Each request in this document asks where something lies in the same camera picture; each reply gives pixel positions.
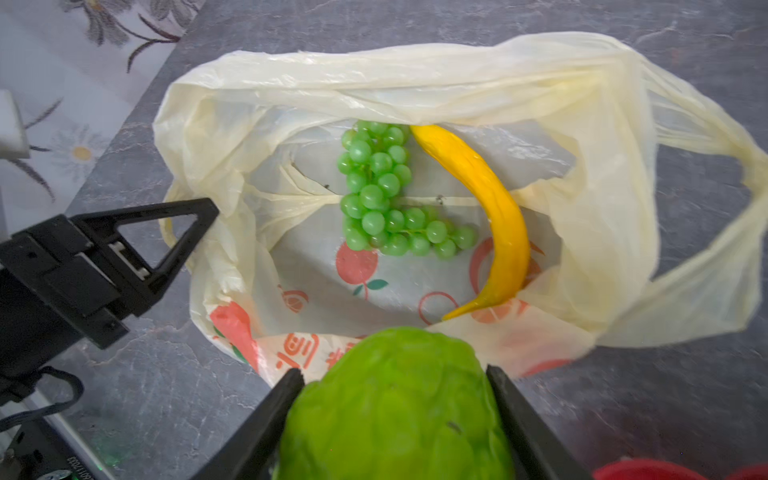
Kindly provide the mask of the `pale yellow plastic bag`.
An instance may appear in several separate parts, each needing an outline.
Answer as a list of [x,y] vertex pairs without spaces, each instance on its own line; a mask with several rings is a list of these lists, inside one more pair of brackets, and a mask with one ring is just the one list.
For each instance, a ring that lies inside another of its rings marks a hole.
[[[416,142],[404,203],[473,226],[477,245],[443,261],[347,247],[337,158],[358,120],[437,124],[486,161],[530,239],[514,298],[443,319],[483,289],[494,243],[478,201]],[[318,380],[398,326],[461,339],[520,378],[596,346],[740,331],[761,300],[766,153],[717,103],[605,35],[237,51],[173,82],[153,133],[173,176],[167,200],[205,197],[219,210],[188,264],[191,320],[269,384],[293,368]],[[659,274],[663,145],[737,159],[751,197],[707,247]]]

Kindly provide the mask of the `light green bumpy fake fruit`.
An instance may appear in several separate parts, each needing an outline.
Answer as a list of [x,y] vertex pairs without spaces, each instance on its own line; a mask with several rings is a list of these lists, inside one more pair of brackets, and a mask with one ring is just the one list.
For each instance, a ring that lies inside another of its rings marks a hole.
[[346,352],[286,418],[276,479],[513,479],[490,382],[466,342],[398,327]]

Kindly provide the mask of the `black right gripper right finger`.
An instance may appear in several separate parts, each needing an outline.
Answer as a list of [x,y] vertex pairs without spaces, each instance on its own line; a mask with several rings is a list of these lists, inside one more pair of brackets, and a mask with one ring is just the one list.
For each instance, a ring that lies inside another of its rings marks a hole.
[[486,376],[494,393],[505,434],[528,479],[591,480],[512,380],[497,366]]

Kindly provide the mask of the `red flower-shaped bowl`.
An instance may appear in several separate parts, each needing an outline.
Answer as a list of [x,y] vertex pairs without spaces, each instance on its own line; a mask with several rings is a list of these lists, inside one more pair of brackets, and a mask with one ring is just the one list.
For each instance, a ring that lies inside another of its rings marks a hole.
[[[707,480],[703,475],[683,466],[651,459],[621,460],[603,466],[593,472],[597,480]],[[764,480],[767,464],[757,464],[739,469],[726,480]]]

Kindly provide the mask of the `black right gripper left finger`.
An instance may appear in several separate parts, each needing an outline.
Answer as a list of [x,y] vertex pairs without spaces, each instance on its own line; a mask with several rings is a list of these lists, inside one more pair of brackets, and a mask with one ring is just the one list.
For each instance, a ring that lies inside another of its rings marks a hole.
[[288,370],[234,435],[192,479],[267,479],[288,412],[305,386],[302,372]]

